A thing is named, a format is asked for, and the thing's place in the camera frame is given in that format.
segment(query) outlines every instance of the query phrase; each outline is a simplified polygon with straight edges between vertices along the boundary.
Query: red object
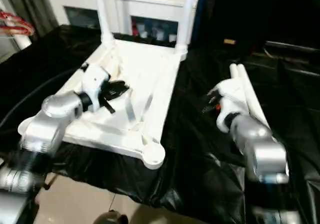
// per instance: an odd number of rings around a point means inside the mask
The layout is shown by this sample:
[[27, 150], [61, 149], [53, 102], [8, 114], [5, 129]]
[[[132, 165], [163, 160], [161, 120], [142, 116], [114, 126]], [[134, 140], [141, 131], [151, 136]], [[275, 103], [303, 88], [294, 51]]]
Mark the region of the red object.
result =
[[136, 26], [136, 22], [134, 20], [132, 21], [132, 35], [133, 36], [138, 36], [139, 35], [139, 31], [138, 31], [138, 28]]
[[11, 13], [0, 10], [0, 20], [3, 20], [8, 26], [0, 26], [1, 33], [33, 35], [35, 28], [25, 22], [22, 18], [14, 16]]
[[220, 105], [220, 104], [217, 104], [217, 105], [215, 106], [215, 108], [216, 108], [217, 111], [220, 111], [221, 105]]

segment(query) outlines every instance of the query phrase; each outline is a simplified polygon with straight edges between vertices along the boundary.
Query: robotic arm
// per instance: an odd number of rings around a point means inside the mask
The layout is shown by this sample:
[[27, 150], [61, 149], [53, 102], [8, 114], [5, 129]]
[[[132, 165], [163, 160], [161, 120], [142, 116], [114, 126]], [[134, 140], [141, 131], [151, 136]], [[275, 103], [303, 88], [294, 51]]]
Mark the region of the robotic arm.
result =
[[36, 207], [34, 198], [44, 186], [51, 161], [64, 137], [67, 126], [85, 111], [105, 106], [114, 112], [108, 100], [119, 97], [129, 87], [123, 81], [109, 82], [110, 75], [90, 65], [82, 80], [82, 92], [73, 91], [46, 98], [29, 123], [16, 151], [0, 169], [0, 223], [26, 223]]
[[211, 107], [220, 107], [217, 127], [231, 135], [244, 155], [254, 218], [259, 224], [300, 224], [290, 194], [285, 147], [274, 138], [244, 66], [232, 64], [230, 70], [232, 78], [220, 82], [207, 99]]

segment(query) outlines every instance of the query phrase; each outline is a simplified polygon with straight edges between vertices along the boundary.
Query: floor tile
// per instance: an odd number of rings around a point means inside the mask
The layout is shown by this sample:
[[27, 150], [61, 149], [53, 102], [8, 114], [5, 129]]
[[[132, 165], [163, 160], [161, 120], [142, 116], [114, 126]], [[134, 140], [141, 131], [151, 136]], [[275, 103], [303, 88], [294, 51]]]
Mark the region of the floor tile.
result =
[[[48, 175], [47, 183], [53, 174]], [[40, 208], [35, 224], [92, 224], [108, 212], [114, 194], [88, 184], [58, 176], [48, 191], [37, 196]]]
[[127, 215], [130, 224], [204, 224], [166, 209], [155, 209], [135, 203], [129, 197], [116, 195], [111, 210]]

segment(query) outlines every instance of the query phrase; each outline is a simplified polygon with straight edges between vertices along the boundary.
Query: white chair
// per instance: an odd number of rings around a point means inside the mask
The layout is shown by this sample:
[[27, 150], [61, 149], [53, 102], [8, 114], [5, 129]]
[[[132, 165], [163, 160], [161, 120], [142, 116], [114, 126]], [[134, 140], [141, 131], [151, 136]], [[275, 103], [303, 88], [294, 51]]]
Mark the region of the white chair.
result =
[[[96, 0], [101, 27], [101, 45], [85, 61], [99, 65], [111, 80], [124, 80], [130, 90], [110, 101], [116, 110], [86, 112], [72, 122], [64, 141], [139, 158], [150, 169], [165, 158], [161, 136], [179, 65], [188, 52], [188, 24], [193, 0], [185, 0], [175, 48], [114, 39], [108, 26], [104, 0]], [[83, 72], [78, 70], [57, 92], [81, 89]], [[19, 126], [24, 133], [30, 119]]]

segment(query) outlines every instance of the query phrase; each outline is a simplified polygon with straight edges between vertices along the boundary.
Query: black plastic sheet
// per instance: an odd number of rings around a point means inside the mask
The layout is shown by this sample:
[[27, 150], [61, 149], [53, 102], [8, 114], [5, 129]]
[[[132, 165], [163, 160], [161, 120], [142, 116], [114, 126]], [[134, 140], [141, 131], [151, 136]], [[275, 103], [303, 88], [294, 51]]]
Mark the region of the black plastic sheet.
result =
[[[62, 26], [1, 64], [0, 118], [44, 81], [79, 67], [99, 40], [95, 30]], [[53, 171], [208, 223], [246, 223], [243, 157], [230, 137], [216, 128], [216, 114], [201, 113], [200, 102], [219, 81], [229, 78], [233, 61], [237, 60], [223, 51], [189, 51], [180, 65], [166, 118], [161, 139], [166, 157], [158, 170], [149, 170], [131, 157], [62, 143]], [[302, 216], [316, 224], [320, 218], [320, 71], [256, 57], [244, 59], [243, 64], [271, 128], [287, 145], [293, 195]], [[0, 129], [2, 155], [16, 147], [19, 123], [38, 112], [43, 99], [68, 77], [43, 88], [10, 116]]]

